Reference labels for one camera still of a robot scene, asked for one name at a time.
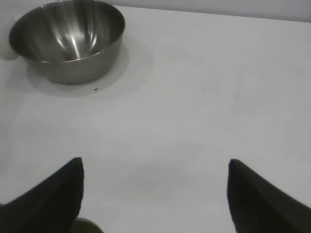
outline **tabletop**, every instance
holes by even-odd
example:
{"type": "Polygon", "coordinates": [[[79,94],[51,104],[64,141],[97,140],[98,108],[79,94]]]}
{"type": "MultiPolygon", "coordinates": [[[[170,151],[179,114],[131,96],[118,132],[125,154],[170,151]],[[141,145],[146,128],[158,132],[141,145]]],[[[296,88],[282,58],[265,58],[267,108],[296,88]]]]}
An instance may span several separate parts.
{"type": "Polygon", "coordinates": [[[106,233],[233,233],[237,158],[311,206],[311,24],[118,8],[123,45],[101,79],[58,85],[0,61],[0,202],[82,157],[81,216],[106,233]]]}

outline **white surface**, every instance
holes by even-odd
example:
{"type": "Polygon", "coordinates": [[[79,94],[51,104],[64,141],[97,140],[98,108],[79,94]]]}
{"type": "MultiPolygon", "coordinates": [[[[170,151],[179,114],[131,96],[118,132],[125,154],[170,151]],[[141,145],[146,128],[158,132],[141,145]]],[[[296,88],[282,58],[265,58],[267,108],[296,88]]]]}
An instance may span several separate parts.
{"type": "Polygon", "coordinates": [[[233,233],[239,158],[311,206],[311,25],[120,10],[124,44],[96,82],[0,62],[0,202],[81,156],[81,215],[106,233],[233,233]]]}

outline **stainless steel bowl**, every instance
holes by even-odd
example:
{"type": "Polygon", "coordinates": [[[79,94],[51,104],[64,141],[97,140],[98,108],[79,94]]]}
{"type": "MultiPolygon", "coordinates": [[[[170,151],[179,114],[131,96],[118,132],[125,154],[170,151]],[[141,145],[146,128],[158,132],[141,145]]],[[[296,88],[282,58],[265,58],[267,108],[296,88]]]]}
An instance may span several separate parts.
{"type": "Polygon", "coordinates": [[[35,8],[12,27],[12,49],[51,81],[82,83],[113,65],[125,20],[107,3],[62,0],[35,8]]]}

